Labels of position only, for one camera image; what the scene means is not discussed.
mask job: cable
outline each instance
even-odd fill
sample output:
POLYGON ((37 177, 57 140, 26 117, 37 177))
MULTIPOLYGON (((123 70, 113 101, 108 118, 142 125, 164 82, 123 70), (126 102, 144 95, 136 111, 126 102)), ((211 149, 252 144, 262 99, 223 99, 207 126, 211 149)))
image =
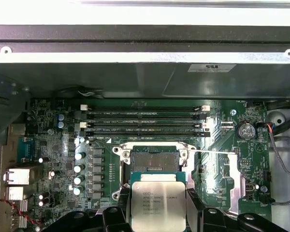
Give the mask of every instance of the cable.
POLYGON ((290 201, 287 202, 273 202, 272 205, 280 205, 280 206, 284 206, 284 205, 289 205, 290 201))
POLYGON ((266 104, 267 110, 290 109, 290 100, 278 100, 266 104))
POLYGON ((279 151, 278 151, 278 149, 277 149, 277 147, 276 147, 276 144, 275 144, 275 138, 274 138, 274 136, 273 136, 273 131, 272 131, 271 125, 270 125, 270 124, 267 124, 267 126, 268 126, 268 128, 269 128, 270 139, 271 139, 271 142, 272 142, 272 146, 273 146, 273 150, 274 150, 274 152, 275 152, 275 155, 276 155, 278 161, 280 162, 280 164, 281 164, 283 170, 284 170, 286 173, 288 173, 288 174, 290 175, 290 171, 286 168, 285 163, 284 163, 284 161, 282 160, 282 158, 281 158, 281 156, 280 156, 280 154, 279 154, 279 151))
POLYGON ((104 144, 104 145, 116 146, 116 147, 122 147, 122 146, 117 145, 117 144, 109 144, 109 143, 105 143, 105 142, 103 142, 102 140, 99 140, 99 139, 94 139, 94 140, 91 140, 90 142, 92 142, 92 143, 96 143, 96 142, 98 142, 98 143, 102 143, 102 144, 104 144))
POLYGON ((276 126, 273 129, 273 135, 278 135, 278 134, 283 133, 289 129, 290 129, 290 120, 280 124, 279 126, 276 126))
POLYGON ((33 219, 30 219, 29 216, 26 215, 26 214, 24 214, 23 211, 19 210, 19 209, 17 208, 17 206, 16 206, 14 203, 12 203, 12 202, 10 202, 10 201, 8 201, 8 200, 6 200, 6 199, 0 199, 0 202, 4 202, 4 203, 9 204, 9 205, 12 207, 12 209, 14 209, 14 210, 17 211, 17 214, 18 214, 19 216, 24 217, 27 221, 31 222, 33 225, 41 225, 40 222, 37 222, 37 221, 35 221, 35 220, 33 220, 33 219))

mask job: green circuit board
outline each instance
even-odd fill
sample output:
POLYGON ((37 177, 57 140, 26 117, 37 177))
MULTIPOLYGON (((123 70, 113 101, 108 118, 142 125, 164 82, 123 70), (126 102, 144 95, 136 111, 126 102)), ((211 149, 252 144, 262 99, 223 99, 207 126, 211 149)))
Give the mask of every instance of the green circuit board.
MULTIPOLYGON (((105 143, 182 141, 201 150, 233 153, 232 160, 228 154, 196 153, 192 177, 206 205, 228 211, 238 203, 238 213, 253 212, 271 220, 271 207, 259 202, 260 195, 271 194, 267 129, 256 126, 264 122, 263 103, 250 106, 242 100, 32 100, 25 138, 31 152, 25 157, 19 152, 17 160, 35 162, 48 157, 49 162, 43 164, 44 178, 37 183, 30 214, 49 225, 71 211, 97 211, 116 205, 112 193, 121 185, 120 158, 105 143), (87 105, 88 110, 80 111, 80 105, 87 105), (209 109, 203 112, 200 106, 209 109), (200 118, 200 114, 206 115, 206 119, 200 118), (90 119, 87 128, 79 128, 84 117, 90 119), (246 140, 236 134, 242 124, 253 125, 253 138, 246 140), (87 155, 75 161, 79 152, 87 155), (73 168, 78 164, 86 167, 81 172, 86 181, 84 191, 75 195, 73 179, 78 174, 73 168), (60 174, 50 178, 50 171, 60 174), (231 192, 239 179, 235 181, 233 175, 240 175, 249 190, 236 201, 231 192), (45 191, 51 193, 56 203, 40 207, 37 196, 45 191)), ((23 151, 26 144, 23 138, 20 140, 19 151, 23 151)), ((174 148, 139 147, 135 152, 174 152, 174 148)), ((126 172, 123 181, 129 184, 129 167, 126 172)))

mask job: black wire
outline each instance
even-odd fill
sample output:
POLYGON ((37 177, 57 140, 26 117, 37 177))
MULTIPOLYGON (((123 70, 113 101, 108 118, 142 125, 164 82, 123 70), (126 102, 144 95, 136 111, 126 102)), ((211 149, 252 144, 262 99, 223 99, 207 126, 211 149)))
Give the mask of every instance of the black wire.
POLYGON ((274 102, 268 102, 266 104, 267 110, 277 110, 277 109, 290 109, 290 100, 278 100, 274 102))
POLYGON ((284 123, 280 124, 273 129, 273 135, 278 135, 290 129, 290 120, 285 121, 284 123))

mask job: black capacitor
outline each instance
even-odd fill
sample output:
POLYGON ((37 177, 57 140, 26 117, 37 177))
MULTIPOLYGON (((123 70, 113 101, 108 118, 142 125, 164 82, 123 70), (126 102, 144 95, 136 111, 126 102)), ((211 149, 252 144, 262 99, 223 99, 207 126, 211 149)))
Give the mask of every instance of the black capacitor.
POLYGON ((60 171, 59 171, 59 170, 57 170, 57 171, 51 171, 51 172, 50 172, 50 176, 51 176, 51 177, 54 177, 54 176, 56 176, 56 175, 60 175, 60 171))
POLYGON ((39 206, 42 207, 43 205, 46 205, 50 202, 49 198, 44 198, 39 202, 39 206))
POLYGON ((240 123, 235 129, 237 137, 243 140, 250 140, 256 137, 256 129, 248 122, 240 123))
POLYGON ((39 163, 47 163, 49 162, 49 157, 41 157, 39 158, 39 163))
POLYGON ((50 193, 49 192, 44 192, 42 194, 39 195, 39 199, 43 200, 44 198, 49 197, 50 193))

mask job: metal frame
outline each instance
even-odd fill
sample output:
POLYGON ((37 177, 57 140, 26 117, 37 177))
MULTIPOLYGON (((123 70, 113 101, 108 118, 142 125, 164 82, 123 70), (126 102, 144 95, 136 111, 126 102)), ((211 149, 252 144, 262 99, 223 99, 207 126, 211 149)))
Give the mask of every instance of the metal frame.
POLYGON ((135 25, 290 26, 290 9, 286 9, 290 8, 290 2, 175 1, 171 5, 167 1, 149 2, 59 1, 33 5, 26 1, 10 2, 7 8, 5 1, 0 1, 0 24, 129 25, 133 21, 135 25))
POLYGON ((0 25, 0 43, 199 42, 290 43, 290 26, 239 25, 0 25))

